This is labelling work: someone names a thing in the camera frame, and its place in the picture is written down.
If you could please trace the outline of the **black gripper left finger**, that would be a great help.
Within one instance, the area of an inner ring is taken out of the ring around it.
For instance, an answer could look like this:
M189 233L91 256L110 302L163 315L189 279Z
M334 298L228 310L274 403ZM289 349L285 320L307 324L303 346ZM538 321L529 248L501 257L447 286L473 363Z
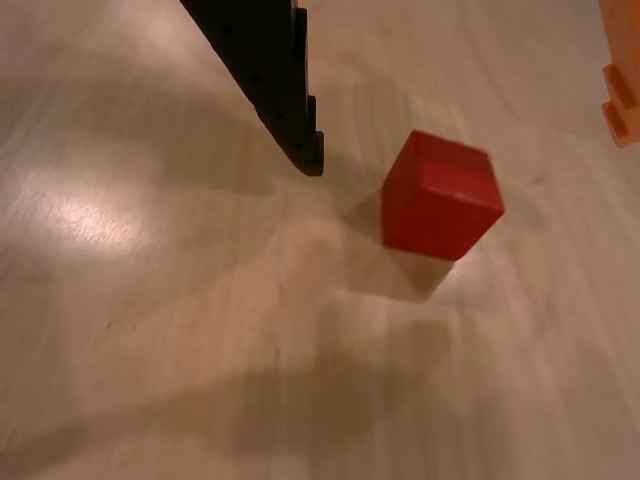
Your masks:
M183 0L257 116L307 176L324 170L324 134L308 88L308 12L296 1Z

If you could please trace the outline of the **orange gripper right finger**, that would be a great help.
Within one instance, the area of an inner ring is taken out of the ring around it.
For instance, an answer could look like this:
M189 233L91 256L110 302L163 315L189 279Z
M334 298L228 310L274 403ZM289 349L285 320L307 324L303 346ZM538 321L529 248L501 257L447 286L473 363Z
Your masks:
M602 111L614 143L639 142L639 0L600 0L611 62L603 69L609 100Z

